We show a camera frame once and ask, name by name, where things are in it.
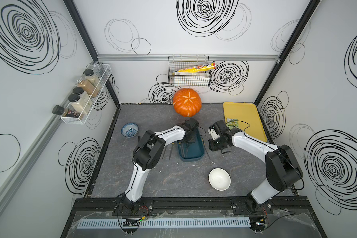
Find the teal storage box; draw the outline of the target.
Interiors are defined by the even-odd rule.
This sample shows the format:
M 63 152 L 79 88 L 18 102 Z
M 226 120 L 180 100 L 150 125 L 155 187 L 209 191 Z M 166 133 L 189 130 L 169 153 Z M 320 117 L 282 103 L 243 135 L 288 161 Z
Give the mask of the teal storage box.
M 198 130 L 189 142 L 181 140 L 178 142 L 179 157 L 183 162 L 194 162 L 200 160 L 205 154 L 202 137 Z

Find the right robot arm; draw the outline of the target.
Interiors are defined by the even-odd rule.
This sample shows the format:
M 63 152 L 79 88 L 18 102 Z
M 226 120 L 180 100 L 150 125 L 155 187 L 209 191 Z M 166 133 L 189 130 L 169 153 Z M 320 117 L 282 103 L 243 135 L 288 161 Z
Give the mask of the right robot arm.
M 291 147 L 277 146 L 256 139 L 245 130 L 228 128 L 223 120 L 215 122 L 208 129 L 211 135 L 209 149 L 220 151 L 237 147 L 247 151 L 265 163 L 266 178 L 246 198 L 246 207 L 250 213 L 258 212 L 272 197 L 290 188 L 303 179 L 303 172 Z

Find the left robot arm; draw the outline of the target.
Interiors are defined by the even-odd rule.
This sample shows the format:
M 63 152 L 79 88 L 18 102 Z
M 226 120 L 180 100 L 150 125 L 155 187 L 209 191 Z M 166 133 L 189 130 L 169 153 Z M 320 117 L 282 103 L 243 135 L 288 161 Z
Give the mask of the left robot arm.
M 123 205 L 130 213 L 138 210 L 148 174 L 158 164 L 164 148 L 177 141 L 192 142 L 198 127 L 199 122 L 190 118 L 165 131 L 148 130 L 143 135 L 132 153 L 133 173 L 122 197 Z

